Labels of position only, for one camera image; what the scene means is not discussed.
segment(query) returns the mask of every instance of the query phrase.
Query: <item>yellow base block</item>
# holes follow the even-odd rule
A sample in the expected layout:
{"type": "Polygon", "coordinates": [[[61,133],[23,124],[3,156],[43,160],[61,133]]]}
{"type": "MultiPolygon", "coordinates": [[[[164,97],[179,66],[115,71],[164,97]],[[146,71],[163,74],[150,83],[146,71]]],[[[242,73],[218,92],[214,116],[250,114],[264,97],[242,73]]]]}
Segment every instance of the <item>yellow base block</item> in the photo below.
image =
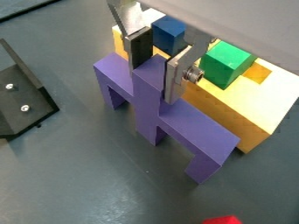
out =
{"type": "Polygon", "coordinates": [[[272,135],[299,97],[296,75],[262,59],[244,75],[260,77],[260,71],[272,71],[260,83],[240,75],[222,90],[202,79],[198,85],[188,83],[182,97],[240,138],[238,148],[246,153],[272,135]]]}
{"type": "Polygon", "coordinates": [[[160,54],[166,59],[170,59],[171,56],[163,52],[158,47],[154,46],[154,55],[160,54]]]}
{"type": "Polygon", "coordinates": [[[116,54],[122,56],[126,60],[128,60],[127,51],[124,49],[124,42],[122,39],[122,31],[119,30],[118,25],[112,27],[112,34],[115,40],[116,54]]]}

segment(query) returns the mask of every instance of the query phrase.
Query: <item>gray mat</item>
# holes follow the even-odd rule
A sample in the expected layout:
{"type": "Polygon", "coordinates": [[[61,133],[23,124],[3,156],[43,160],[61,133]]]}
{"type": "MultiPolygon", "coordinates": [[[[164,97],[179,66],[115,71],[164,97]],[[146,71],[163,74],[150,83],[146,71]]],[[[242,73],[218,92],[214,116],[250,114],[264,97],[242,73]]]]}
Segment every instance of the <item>gray mat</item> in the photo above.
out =
{"type": "Polygon", "coordinates": [[[59,0],[0,0],[0,22],[59,0]]]}
{"type": "Polygon", "coordinates": [[[299,224],[299,105],[280,132],[246,156],[235,150],[195,185],[184,147],[170,137],[154,147],[136,133],[134,107],[103,102],[92,64],[115,49],[107,0],[36,12],[1,23],[0,37],[60,112],[0,140],[0,223],[200,224],[235,214],[244,224],[299,224]]]}

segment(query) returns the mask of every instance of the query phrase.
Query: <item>purple h-shaped block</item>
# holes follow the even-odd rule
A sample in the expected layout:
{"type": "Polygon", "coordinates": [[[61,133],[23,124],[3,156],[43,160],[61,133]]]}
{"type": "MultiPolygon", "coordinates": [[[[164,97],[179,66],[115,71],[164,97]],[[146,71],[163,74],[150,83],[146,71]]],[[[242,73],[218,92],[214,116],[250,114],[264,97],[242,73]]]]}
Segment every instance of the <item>purple h-shaped block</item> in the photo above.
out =
{"type": "Polygon", "coordinates": [[[222,167],[239,138],[180,99],[174,105],[163,100],[164,62],[155,55],[132,73],[127,61],[111,53],[95,65],[106,103],[112,109],[128,101],[135,107],[136,130],[156,145],[168,134],[192,152],[186,169],[202,183],[222,167]]]}

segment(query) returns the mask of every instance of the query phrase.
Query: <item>blue block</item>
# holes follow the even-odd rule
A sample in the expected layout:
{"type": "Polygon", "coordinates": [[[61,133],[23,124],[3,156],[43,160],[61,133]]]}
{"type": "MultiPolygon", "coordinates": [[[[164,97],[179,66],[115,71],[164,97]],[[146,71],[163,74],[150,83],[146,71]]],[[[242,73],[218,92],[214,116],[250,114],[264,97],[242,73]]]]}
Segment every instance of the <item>blue block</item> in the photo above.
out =
{"type": "Polygon", "coordinates": [[[186,24],[172,17],[164,16],[152,23],[154,45],[171,56],[186,48],[183,40],[186,24]]]}

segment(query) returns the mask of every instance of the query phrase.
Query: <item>green cube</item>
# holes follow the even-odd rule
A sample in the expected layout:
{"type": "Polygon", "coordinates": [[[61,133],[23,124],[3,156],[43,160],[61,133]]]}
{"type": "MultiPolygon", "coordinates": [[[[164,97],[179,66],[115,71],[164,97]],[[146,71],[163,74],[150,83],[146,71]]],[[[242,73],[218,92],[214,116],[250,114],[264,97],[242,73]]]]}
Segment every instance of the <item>green cube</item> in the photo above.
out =
{"type": "Polygon", "coordinates": [[[219,88],[226,89],[251,67],[256,58],[234,45],[220,41],[200,59],[204,78],[219,88]]]}

